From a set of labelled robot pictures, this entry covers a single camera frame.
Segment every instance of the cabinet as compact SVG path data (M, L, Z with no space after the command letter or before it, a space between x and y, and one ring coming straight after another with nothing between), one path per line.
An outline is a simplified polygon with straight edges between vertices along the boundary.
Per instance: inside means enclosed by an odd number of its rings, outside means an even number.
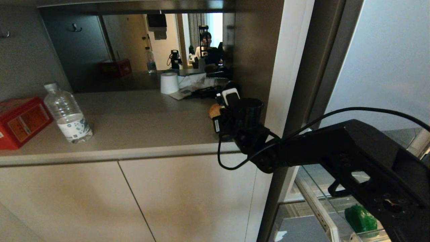
M47 242L154 241L115 161L1 168L0 202Z
M2 204L0 204L0 240L43 242Z
M235 166L243 154L221 155ZM243 242L257 169L217 155L120 161L157 242Z

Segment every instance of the plastic water bottle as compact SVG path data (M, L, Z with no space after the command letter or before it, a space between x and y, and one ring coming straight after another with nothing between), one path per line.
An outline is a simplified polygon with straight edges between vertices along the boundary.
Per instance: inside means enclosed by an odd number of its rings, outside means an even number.
M145 47L145 56L146 56L146 67L148 67L149 73L157 72L157 66L155 65L154 53L150 50L149 47Z
M46 83L45 89L48 91L44 99L45 105L67 141L76 144L89 140L92 130L73 95L62 91L56 82Z

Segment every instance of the robotic arm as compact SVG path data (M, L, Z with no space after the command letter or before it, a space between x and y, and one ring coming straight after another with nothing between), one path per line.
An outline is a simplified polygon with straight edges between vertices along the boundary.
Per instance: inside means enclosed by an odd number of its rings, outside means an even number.
M429 167L376 128L349 120L266 142L273 134L259 122L260 100L230 92L219 95L218 102L224 106L214 120L220 145L233 139L248 155L234 168L218 160L222 167L234 170L251 161L272 173L279 167L321 164L336 180L330 194L352 195L381 222L391 241L430 241ZM364 171L370 179L360 183L352 176L355 171ZM345 190L336 191L339 184Z

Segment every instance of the toilet paper roll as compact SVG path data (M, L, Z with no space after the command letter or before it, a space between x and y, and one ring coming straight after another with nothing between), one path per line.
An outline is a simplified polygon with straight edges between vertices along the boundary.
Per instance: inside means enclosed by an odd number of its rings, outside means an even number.
M179 90L178 74L166 72L161 74L161 93L171 94Z

